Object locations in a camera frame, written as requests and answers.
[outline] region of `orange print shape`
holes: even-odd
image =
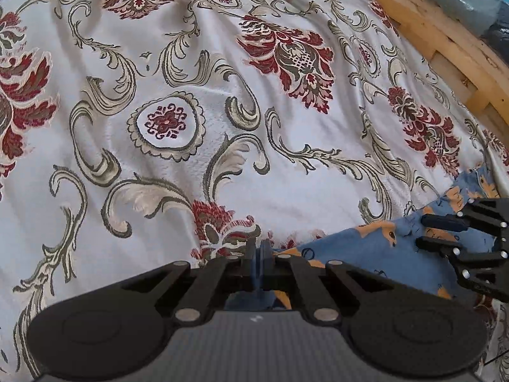
[[[297,247],[292,247],[291,249],[275,253],[275,255],[278,254],[290,254],[291,256],[302,257],[301,252],[297,250]],[[323,264],[320,260],[308,260],[308,263],[311,264],[313,267],[325,268],[325,264]]]
[[[454,212],[460,211],[464,207],[463,196],[460,187],[452,187],[447,190],[445,196],[449,198],[449,204]]]
[[[451,300],[451,299],[452,299],[452,297],[451,297],[451,295],[449,294],[449,292],[447,291],[447,289],[446,289],[444,286],[442,286],[442,285],[440,285],[440,286],[438,287],[437,296],[438,296],[438,297],[442,297],[442,298],[446,298],[446,299],[448,299],[448,300]]]
[[[480,187],[483,189],[484,193],[486,194],[487,198],[500,198],[500,195],[498,194],[498,190],[495,184],[490,184],[484,175],[480,176],[479,180]]]
[[[433,212],[431,207],[426,206],[422,209],[422,214],[435,214],[435,213]],[[442,240],[447,241],[457,241],[454,235],[448,233],[445,230],[439,230],[438,228],[426,228],[424,230],[424,235],[430,238],[440,238]]]
[[[359,225],[359,227],[355,227],[355,229],[359,232],[360,237],[364,238],[368,234],[375,232],[378,229],[382,230],[382,234],[385,239],[388,241],[391,247],[396,247],[396,224],[391,223],[390,221],[375,221],[371,224]]]

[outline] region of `blue fabric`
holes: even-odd
[[[469,229],[461,233],[449,233],[427,229],[421,224],[423,214],[454,214],[470,197],[498,197],[493,177],[486,166],[460,174],[444,196],[407,217],[351,228],[277,252],[288,252],[307,260],[315,260],[315,265],[317,262],[325,264],[333,259],[342,260],[424,292],[450,296],[473,306],[475,293],[457,284],[456,275],[449,262],[438,254],[419,250],[415,245],[418,237],[430,236],[460,241],[470,252],[492,250],[494,237],[483,232]],[[239,306],[238,302],[232,303],[236,297],[235,295],[231,298],[229,306]],[[249,302],[250,310],[270,308],[273,300],[271,296],[261,297],[259,293],[255,298],[258,304],[253,308],[253,303]]]

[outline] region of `wooden bed frame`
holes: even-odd
[[[509,145],[509,67],[427,0],[378,1],[456,96]]]

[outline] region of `metal rivet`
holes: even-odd
[[[321,322],[332,322],[339,317],[339,313],[333,308],[319,308],[315,310],[313,316]]]
[[[181,308],[175,313],[175,317],[181,322],[193,322],[198,320],[199,311],[194,308]]]

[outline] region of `bedspread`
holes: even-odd
[[[0,56],[0,380],[38,374],[51,303],[407,216],[480,164],[509,192],[375,0],[0,0]]]

